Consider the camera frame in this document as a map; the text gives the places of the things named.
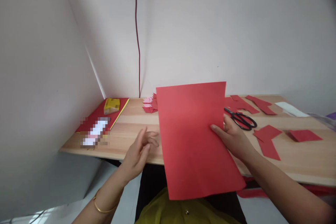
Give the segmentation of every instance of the gold bracelet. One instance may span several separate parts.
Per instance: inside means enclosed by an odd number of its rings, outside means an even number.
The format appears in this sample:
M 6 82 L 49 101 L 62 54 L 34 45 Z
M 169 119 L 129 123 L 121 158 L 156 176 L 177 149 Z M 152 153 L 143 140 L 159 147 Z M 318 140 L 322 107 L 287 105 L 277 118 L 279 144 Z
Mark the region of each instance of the gold bracelet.
M 98 191 L 96 192 L 96 195 L 93 197 L 93 203 L 94 203 L 96 209 L 97 209 L 100 213 L 103 213 L 103 214 L 107 214 L 107 213 L 109 213 L 109 212 L 112 212 L 112 211 L 118 206 L 118 204 L 116 204 L 111 210 L 108 210 L 108 211 L 100 210 L 99 207 L 98 207 L 97 204 L 96 204 L 96 198 L 97 198 L 97 193 L 98 193 Z

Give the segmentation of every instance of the fingers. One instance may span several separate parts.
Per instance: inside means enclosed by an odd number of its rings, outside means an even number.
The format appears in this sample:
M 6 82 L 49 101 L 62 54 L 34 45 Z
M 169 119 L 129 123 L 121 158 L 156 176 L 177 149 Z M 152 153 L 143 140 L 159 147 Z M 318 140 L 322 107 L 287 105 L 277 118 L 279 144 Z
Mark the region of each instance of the fingers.
M 145 146 L 148 143 L 153 144 L 155 147 L 159 147 L 160 145 L 156 140 L 158 134 L 159 134 L 158 132 L 154 131 L 147 132 L 147 126 L 144 129 L 142 129 L 135 140 L 137 150 L 140 152 L 143 146 Z
M 142 149 L 142 140 L 143 140 L 146 132 L 147 132 L 147 126 L 144 129 L 140 130 L 140 132 L 138 133 L 138 136 L 136 137 L 136 139 L 134 141 L 138 151 L 141 151 L 141 149 Z
M 141 155 L 140 155 L 140 159 L 139 162 L 136 165 L 136 168 L 138 170 L 143 170 L 143 168 L 145 167 L 148 155 L 149 155 L 149 151 L 151 149 L 151 144 L 146 144 L 145 147 L 142 149 Z
M 157 142 L 157 136 L 158 136 L 158 132 L 154 132 L 154 131 L 148 131 L 146 132 L 144 138 L 142 139 L 142 145 L 145 146 L 146 144 L 150 143 L 153 144 L 155 147 L 159 147 L 159 143 Z
M 222 139 L 224 143 L 226 139 L 229 139 L 231 137 L 228 133 L 226 133 L 225 131 L 223 131 L 221 128 L 219 128 L 214 124 L 212 124 L 210 127 L 212 131 L 215 132 L 220 137 L 220 139 Z
M 146 140 L 147 140 L 147 143 L 153 144 L 155 147 L 160 146 L 155 138 L 147 138 Z
M 225 126 L 224 126 L 225 132 L 228 132 L 228 131 L 236 132 L 239 130 L 238 125 L 232 120 L 230 116 L 226 114 L 224 114 L 224 123 L 225 123 Z

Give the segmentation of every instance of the tabletop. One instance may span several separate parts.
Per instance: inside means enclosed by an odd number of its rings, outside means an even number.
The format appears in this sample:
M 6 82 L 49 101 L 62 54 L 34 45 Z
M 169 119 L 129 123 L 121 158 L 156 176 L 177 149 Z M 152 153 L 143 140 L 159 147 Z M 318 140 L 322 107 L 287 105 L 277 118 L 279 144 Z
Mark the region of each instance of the tabletop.
M 245 99 L 244 96 L 241 97 L 260 111 L 253 102 Z M 258 127 L 256 130 L 269 124 L 283 131 L 282 134 L 273 139 L 281 161 L 267 157 L 266 159 L 298 182 L 336 186 L 336 133 L 313 117 L 292 117 L 284 113 L 282 108 L 274 104 L 282 101 L 288 102 L 281 96 L 267 95 L 257 97 L 272 103 L 270 109 L 277 115 L 268 116 L 263 112 L 252 115 L 248 111 L 244 111 L 245 115 L 252 117 L 257 122 Z M 141 108 L 142 101 L 143 99 L 139 98 L 130 99 L 109 134 L 104 136 L 95 148 L 81 148 L 80 142 L 83 140 L 84 135 L 74 133 L 60 151 L 108 159 L 124 159 L 129 146 L 134 142 L 142 128 L 147 126 L 148 131 L 160 131 L 158 112 L 153 114 L 145 113 Z M 311 130 L 323 140 L 295 142 L 286 134 L 289 130 L 303 129 Z M 245 134 L 255 149 L 262 154 L 253 132 L 253 130 L 245 131 Z M 237 158 L 233 158 L 241 174 L 250 175 L 246 166 Z M 161 145 L 158 148 L 151 148 L 147 162 L 163 165 Z

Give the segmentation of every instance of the red cable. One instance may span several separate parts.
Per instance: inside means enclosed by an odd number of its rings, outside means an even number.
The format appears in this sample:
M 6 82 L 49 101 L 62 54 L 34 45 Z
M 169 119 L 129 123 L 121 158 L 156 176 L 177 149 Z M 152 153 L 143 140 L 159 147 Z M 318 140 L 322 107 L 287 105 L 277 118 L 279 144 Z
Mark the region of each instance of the red cable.
M 137 23 L 137 7 L 138 0 L 135 0 L 135 30 L 136 30 L 136 40 L 138 42 L 138 51 L 139 51 L 139 98 L 140 98 L 140 46 L 139 46 L 139 36 L 138 36 L 138 23 Z

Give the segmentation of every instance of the scissors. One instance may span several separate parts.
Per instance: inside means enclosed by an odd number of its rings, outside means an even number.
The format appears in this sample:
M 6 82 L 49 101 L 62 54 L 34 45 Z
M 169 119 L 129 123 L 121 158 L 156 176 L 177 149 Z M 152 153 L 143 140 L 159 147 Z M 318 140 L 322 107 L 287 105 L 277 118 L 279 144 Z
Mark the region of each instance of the scissors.
M 252 128 L 256 128 L 258 126 L 257 123 L 251 117 L 247 115 L 244 115 L 241 113 L 233 113 L 227 108 L 224 108 L 224 110 L 230 113 L 231 119 L 243 130 L 250 131 L 252 130 Z

